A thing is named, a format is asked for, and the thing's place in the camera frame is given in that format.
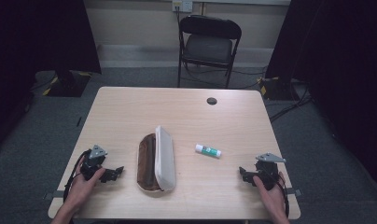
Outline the black folding chair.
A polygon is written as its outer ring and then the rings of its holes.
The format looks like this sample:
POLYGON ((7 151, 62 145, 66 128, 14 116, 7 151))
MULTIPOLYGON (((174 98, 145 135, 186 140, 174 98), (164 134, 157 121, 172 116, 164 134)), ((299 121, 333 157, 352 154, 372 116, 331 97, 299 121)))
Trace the black folding chair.
POLYGON ((180 86, 182 66, 188 64, 224 68, 229 87, 230 74, 238 45, 241 27, 234 21, 203 15, 189 15, 178 22, 179 56, 178 79, 180 86))

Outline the white wall socket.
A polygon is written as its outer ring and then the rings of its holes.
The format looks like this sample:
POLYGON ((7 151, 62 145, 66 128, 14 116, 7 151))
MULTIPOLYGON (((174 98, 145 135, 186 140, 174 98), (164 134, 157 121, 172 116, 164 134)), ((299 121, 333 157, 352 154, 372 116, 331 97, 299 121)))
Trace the white wall socket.
POLYGON ((191 13, 193 9, 193 2, 189 0, 173 0, 172 11, 191 13))

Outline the white green glue stick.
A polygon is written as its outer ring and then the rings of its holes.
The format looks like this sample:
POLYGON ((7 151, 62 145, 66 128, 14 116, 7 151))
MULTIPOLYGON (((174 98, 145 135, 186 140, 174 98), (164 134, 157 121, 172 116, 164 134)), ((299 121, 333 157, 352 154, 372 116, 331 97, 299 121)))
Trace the white green glue stick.
POLYGON ((195 151, 197 153, 200 153, 200 154, 203 154, 203 155, 206 155, 206 156, 210 156, 210 157, 213 157, 213 158, 219 158, 221 156, 220 150, 212 148, 212 147, 203 146, 203 145, 200 145, 200 144, 197 144, 195 146, 195 151))

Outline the person's left hand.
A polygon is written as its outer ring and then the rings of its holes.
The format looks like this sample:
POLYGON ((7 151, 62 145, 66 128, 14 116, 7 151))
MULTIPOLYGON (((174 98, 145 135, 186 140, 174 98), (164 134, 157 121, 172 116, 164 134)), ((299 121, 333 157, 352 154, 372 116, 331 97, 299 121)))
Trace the person's left hand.
POLYGON ((82 163, 83 159, 79 161, 75 170, 72 186, 63 204, 64 207, 73 212, 76 212, 89 199, 96 183, 105 172, 105 168, 101 167, 95 172, 90 180, 86 180, 80 172, 80 166, 82 163))

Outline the dark curtain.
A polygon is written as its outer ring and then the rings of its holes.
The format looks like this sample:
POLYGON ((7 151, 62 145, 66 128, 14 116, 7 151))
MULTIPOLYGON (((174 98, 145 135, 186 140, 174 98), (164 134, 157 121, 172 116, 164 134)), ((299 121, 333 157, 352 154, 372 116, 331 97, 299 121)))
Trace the dark curtain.
POLYGON ((308 82, 377 184, 377 0, 291 0, 266 76, 308 82))

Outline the black stand base yellow tape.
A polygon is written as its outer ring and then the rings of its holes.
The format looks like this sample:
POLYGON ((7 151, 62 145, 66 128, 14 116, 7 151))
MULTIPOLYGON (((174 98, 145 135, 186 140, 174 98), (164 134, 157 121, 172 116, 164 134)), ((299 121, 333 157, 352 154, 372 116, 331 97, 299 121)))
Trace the black stand base yellow tape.
POLYGON ((279 77, 261 77, 258 80, 258 86, 261 95, 267 100, 298 101, 300 99, 292 83, 279 77))
POLYGON ((90 79, 91 74, 86 72, 56 71, 43 94, 51 97, 80 97, 90 79))

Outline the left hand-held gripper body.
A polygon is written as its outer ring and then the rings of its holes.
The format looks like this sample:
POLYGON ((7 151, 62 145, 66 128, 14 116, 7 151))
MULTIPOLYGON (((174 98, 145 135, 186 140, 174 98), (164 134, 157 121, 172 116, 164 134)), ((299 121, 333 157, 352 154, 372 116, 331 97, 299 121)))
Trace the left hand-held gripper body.
POLYGON ((86 180, 90 180, 96 171, 101 167, 102 163, 105 160, 107 151, 94 145, 90 152, 85 156, 80 172, 86 180))

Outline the person's right hand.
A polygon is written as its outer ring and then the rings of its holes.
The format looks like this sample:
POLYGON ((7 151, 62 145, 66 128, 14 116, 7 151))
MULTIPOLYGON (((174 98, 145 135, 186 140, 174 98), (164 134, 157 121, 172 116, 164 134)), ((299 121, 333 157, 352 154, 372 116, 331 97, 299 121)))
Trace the person's right hand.
POLYGON ((254 176, 253 180, 258 188, 260 199, 272 218, 286 217, 285 194, 283 190, 275 185, 272 189, 266 190, 259 177, 254 176))

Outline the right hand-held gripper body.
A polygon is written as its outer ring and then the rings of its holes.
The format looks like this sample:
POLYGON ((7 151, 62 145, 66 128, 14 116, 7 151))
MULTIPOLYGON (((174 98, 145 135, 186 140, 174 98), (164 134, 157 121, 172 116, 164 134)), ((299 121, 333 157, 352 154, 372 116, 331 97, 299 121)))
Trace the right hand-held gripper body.
POLYGON ((278 157, 270 152, 256 156, 256 176, 260 178, 266 190, 272 189, 279 181, 279 170, 277 163, 286 163, 284 158, 278 157))

